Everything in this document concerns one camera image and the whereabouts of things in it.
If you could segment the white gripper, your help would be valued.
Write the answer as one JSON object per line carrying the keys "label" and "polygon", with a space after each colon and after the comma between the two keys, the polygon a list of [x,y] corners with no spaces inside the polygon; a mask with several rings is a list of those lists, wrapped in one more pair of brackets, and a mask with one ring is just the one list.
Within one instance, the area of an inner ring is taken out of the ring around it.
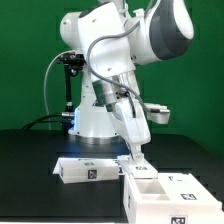
{"label": "white gripper", "polygon": [[129,144],[130,159],[141,164],[144,154],[140,145],[148,143],[151,135],[139,101],[123,98],[106,109],[115,131]]}

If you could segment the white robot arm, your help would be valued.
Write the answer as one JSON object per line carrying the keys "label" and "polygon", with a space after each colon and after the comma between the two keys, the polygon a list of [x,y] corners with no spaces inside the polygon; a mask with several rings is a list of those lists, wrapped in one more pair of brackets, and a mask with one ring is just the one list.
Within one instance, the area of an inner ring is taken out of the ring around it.
{"label": "white robot arm", "polygon": [[70,133],[87,140],[121,137],[130,158],[141,162],[141,146],[151,140],[147,121],[165,123],[169,110],[142,101],[135,69],[183,55],[193,25],[184,0],[151,0],[134,17],[125,0],[98,1],[94,8],[66,14],[60,25],[84,72]]}

